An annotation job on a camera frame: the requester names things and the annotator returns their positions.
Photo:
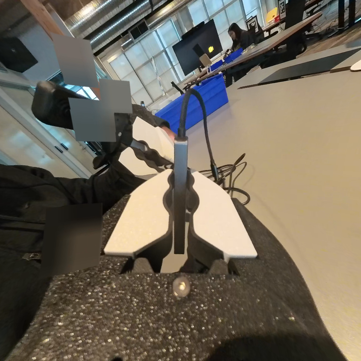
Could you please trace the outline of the black air vent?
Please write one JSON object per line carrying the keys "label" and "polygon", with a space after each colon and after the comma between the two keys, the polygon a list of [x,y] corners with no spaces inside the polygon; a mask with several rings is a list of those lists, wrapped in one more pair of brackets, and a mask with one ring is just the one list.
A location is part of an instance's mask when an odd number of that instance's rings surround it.
{"label": "black air vent", "polygon": [[139,23],[137,23],[135,26],[133,26],[131,29],[129,29],[129,33],[131,37],[136,40],[139,37],[141,37],[143,34],[145,34],[149,30],[148,25],[146,21],[142,20]]}

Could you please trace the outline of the long wooden table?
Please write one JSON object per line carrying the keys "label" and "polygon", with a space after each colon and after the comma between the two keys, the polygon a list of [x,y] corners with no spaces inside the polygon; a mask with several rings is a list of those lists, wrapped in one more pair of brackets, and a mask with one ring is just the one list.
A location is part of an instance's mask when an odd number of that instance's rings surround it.
{"label": "long wooden table", "polygon": [[220,66],[218,69],[208,73],[201,75],[196,75],[193,79],[190,79],[185,83],[185,87],[190,87],[194,84],[202,82],[204,79],[210,78],[221,71],[227,71],[228,69],[237,71],[243,67],[243,64],[246,66],[250,66],[251,61],[253,59],[260,60],[261,56],[270,52],[273,48],[277,47],[279,44],[286,42],[290,37],[294,34],[302,31],[305,27],[311,24],[313,21],[317,20],[319,17],[322,16],[322,12],[319,11],[312,16],[306,18],[305,20],[291,26],[289,29],[285,29],[284,31],[274,35],[273,37],[265,40],[262,43],[257,44],[252,49],[242,53],[241,56],[237,57],[234,61],[229,64],[224,64]]}

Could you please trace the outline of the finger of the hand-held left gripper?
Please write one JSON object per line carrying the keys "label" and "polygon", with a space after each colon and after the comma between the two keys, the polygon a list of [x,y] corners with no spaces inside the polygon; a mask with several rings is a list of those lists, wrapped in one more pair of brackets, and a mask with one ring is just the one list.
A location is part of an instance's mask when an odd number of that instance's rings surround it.
{"label": "finger of the hand-held left gripper", "polygon": [[136,177],[150,179],[173,164],[173,146],[131,145],[120,153],[119,162]]}
{"label": "finger of the hand-held left gripper", "polygon": [[153,162],[156,166],[174,164],[174,141],[164,129],[136,117],[132,125],[132,136],[130,146],[139,159]]}

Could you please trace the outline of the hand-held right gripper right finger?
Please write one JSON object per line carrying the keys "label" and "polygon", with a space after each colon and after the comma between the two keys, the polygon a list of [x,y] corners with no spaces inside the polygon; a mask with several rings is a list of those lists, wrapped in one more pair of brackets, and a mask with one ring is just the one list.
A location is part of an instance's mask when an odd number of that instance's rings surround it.
{"label": "hand-held right gripper right finger", "polygon": [[256,258],[257,252],[229,194],[201,173],[191,170],[197,196],[191,235],[222,258]]}

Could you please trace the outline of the white framed glass door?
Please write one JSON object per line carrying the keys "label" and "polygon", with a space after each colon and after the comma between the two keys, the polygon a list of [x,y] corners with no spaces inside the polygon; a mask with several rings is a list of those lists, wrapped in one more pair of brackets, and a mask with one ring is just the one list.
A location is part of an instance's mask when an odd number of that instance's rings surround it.
{"label": "white framed glass door", "polygon": [[37,120],[31,111],[34,84],[21,73],[0,74],[1,163],[46,169],[57,177],[89,178],[94,153],[73,131]]}

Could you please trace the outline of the grey slim usb hub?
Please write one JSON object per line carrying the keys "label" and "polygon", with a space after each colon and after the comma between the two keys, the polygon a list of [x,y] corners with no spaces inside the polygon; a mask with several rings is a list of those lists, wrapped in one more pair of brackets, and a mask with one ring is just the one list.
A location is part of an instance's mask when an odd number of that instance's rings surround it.
{"label": "grey slim usb hub", "polygon": [[174,142],[174,254],[183,255],[186,237],[188,138],[177,137]]}

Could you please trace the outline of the large blue plastic bin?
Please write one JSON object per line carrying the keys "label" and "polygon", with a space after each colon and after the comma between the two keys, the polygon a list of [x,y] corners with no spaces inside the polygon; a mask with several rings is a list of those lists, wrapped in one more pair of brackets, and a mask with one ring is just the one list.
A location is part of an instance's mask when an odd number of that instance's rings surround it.
{"label": "large blue plastic bin", "polygon": [[[223,74],[215,75],[204,80],[199,86],[194,88],[201,95],[206,109],[206,115],[212,114],[214,111],[228,103],[228,95],[224,83]],[[160,109],[155,115],[168,121],[170,129],[177,133],[179,120],[181,115],[181,107],[184,94],[170,102],[164,108]],[[190,129],[199,122],[202,122],[203,114],[198,100],[191,96],[186,118],[186,130]]]}

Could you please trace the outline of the large black monitor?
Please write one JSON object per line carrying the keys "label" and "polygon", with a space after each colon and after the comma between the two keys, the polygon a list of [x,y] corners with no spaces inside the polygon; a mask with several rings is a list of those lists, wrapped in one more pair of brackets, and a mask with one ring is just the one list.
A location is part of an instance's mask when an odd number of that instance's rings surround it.
{"label": "large black monitor", "polygon": [[190,74],[197,68],[204,68],[193,51],[195,44],[199,44],[210,60],[223,51],[214,19],[207,23],[204,21],[194,26],[182,35],[181,41],[173,45],[173,51],[185,75]]}

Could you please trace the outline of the small silver stand device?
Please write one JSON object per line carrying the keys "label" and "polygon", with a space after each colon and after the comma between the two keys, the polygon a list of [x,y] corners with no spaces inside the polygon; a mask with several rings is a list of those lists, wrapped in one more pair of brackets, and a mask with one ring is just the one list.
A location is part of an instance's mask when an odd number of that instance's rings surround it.
{"label": "small silver stand device", "polygon": [[208,71],[212,63],[209,56],[204,52],[204,50],[201,48],[199,44],[194,45],[193,51],[196,53],[197,57],[199,57],[199,60],[204,66],[204,68]]}

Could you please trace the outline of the black office chair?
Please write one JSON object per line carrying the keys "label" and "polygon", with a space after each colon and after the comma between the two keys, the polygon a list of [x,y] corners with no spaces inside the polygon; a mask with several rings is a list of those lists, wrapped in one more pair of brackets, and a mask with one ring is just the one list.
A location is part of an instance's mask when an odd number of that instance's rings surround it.
{"label": "black office chair", "polygon": [[[290,0],[286,6],[285,30],[303,20],[305,11],[305,0]],[[291,56],[298,56],[306,50],[305,31],[300,30],[286,40],[287,53]]]}

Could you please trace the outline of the person's left forearm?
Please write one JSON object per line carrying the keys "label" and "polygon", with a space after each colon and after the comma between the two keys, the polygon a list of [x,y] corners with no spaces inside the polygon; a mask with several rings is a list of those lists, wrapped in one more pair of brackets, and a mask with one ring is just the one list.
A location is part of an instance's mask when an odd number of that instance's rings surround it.
{"label": "person's left forearm", "polygon": [[144,120],[153,127],[170,129],[170,125],[168,121],[153,115],[151,111],[147,110],[146,107],[137,104],[132,104],[132,109],[133,112],[129,114],[130,122],[132,124],[134,123],[135,119],[139,117],[140,119]]}

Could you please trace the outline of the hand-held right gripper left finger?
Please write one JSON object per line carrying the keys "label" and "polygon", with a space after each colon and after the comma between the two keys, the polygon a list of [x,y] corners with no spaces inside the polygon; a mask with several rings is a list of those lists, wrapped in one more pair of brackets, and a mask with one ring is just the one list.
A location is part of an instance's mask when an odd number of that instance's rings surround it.
{"label": "hand-held right gripper left finger", "polygon": [[167,204],[172,169],[145,181],[129,197],[108,243],[106,255],[166,257],[172,249],[173,217]]}

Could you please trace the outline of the black desk mat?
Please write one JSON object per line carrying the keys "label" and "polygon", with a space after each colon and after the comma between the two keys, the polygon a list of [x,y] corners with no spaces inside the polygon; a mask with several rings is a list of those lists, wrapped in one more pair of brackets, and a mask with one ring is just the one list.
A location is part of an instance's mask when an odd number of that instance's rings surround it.
{"label": "black desk mat", "polygon": [[319,58],[316,60],[300,63],[297,65],[281,68],[269,75],[262,81],[258,83],[258,85],[269,84],[282,82],[286,80],[298,79],[307,75],[314,75],[320,73],[329,72],[335,66],[339,65],[343,61],[349,59],[352,55],[359,52],[360,48],[350,49],[346,52],[337,53],[335,55],[331,55],[325,58]]}

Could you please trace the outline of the silver air duct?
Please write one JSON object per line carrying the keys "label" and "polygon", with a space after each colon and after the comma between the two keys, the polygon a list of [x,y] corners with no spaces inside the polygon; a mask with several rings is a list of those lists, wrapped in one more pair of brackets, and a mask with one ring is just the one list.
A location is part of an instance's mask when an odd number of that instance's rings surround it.
{"label": "silver air duct", "polygon": [[90,42],[94,56],[98,56],[118,41],[123,42],[123,44],[133,42],[134,39],[131,37],[129,29],[140,21],[146,21],[149,30],[153,30],[193,2],[195,1],[137,1],[86,35],[84,39]]}
{"label": "silver air duct", "polygon": [[102,25],[136,2],[132,0],[93,0],[65,20],[65,25],[74,36],[79,36],[97,23]]}

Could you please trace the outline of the grey metal pole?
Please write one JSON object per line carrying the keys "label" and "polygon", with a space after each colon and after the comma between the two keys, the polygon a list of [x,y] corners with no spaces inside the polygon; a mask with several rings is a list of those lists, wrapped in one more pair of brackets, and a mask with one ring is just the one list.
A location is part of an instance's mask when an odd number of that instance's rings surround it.
{"label": "grey metal pole", "polygon": [[156,77],[157,77],[157,80],[158,80],[158,83],[159,83],[159,86],[160,86],[160,90],[161,90],[162,94],[165,95],[163,84],[162,84],[161,78],[159,76],[154,57],[152,57],[152,65],[153,65],[153,68],[154,68],[154,71],[155,71],[155,74],[156,74]]}

